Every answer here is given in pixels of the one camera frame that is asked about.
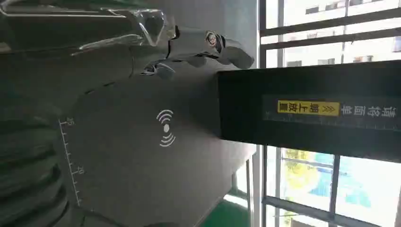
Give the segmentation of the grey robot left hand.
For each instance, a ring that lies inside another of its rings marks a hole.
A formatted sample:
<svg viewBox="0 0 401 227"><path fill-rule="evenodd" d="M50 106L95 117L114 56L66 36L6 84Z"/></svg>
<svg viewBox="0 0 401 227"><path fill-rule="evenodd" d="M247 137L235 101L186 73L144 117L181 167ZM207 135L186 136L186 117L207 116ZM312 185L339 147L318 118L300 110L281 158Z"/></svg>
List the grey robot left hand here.
<svg viewBox="0 0 401 227"><path fill-rule="evenodd" d="M248 69L235 40L176 24L141 0L3 0L0 119L45 122L83 94L136 75L170 77L169 62Z"/></svg>

